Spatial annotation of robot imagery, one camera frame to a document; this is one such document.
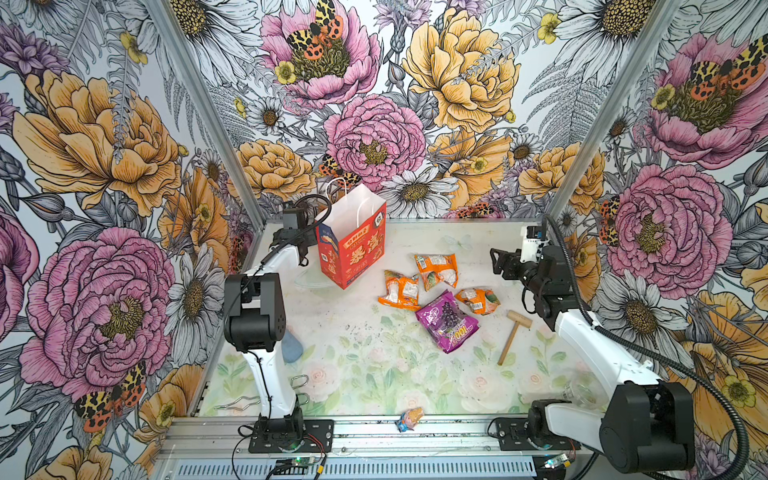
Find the red paper gift bag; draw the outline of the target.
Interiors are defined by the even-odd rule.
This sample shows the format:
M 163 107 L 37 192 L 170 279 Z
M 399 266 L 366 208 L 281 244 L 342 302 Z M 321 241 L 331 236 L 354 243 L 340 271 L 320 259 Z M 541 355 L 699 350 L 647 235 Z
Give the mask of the red paper gift bag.
M 386 201 L 360 184 L 331 206 L 316 227 L 322 272 L 348 288 L 385 253 Z

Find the orange snack bag top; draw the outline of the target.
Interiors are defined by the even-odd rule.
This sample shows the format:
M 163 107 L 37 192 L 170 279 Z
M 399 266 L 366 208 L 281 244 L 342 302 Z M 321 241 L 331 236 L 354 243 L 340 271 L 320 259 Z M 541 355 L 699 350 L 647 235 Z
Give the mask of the orange snack bag top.
M 424 289 L 431 290 L 440 283 L 456 288 L 459 280 L 458 264 L 454 254 L 415 254 L 414 261 Z

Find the purple grape snack bag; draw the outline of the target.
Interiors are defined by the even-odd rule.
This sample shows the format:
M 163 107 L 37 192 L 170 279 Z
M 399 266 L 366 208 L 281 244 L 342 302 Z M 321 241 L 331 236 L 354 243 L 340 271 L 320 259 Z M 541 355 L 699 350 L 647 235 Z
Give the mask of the purple grape snack bag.
M 479 330 L 479 321 L 465 314 L 453 293 L 445 290 L 437 298 L 415 312 L 418 322 L 428 331 L 436 345 L 446 354 Z

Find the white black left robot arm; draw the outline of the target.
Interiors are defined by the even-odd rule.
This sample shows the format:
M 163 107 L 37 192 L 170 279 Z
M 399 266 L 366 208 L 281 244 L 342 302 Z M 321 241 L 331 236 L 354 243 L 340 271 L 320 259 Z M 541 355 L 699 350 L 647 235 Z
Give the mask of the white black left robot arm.
M 287 315 L 278 270 L 306 263 L 314 244 L 312 220 L 310 207 L 289 207 L 257 266 L 225 281 L 224 337 L 254 377 L 261 408 L 254 435 L 274 442 L 304 435 L 303 413 L 282 353 Z

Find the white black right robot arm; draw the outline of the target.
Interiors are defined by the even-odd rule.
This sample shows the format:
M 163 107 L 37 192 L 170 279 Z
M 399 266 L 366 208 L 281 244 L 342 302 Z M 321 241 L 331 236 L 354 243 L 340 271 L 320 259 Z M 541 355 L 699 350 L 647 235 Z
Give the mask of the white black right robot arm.
M 693 400 L 678 383 L 664 381 L 609 339 L 585 306 L 568 255 L 539 249 L 490 252 L 494 274 L 519 281 L 534 297 L 534 312 L 585 361 L 608 397 L 604 412 L 573 400 L 536 400 L 526 422 L 540 448 L 574 442 L 603 454 L 621 473 L 683 471 L 695 463 Z

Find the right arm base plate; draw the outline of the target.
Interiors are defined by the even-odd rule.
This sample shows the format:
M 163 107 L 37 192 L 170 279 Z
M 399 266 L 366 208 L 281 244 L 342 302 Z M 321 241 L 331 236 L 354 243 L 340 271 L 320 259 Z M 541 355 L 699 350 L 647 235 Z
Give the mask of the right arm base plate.
M 496 417 L 489 422 L 486 434 L 498 442 L 501 451 L 581 449 L 579 442 L 536 430 L 523 417 Z

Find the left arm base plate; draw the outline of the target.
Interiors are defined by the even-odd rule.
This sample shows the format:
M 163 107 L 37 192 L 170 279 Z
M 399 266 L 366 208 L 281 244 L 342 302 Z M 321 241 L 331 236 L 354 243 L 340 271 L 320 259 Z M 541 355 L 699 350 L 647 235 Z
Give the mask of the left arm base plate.
M 335 422 L 327 419 L 259 418 L 249 438 L 251 454 L 329 453 Z

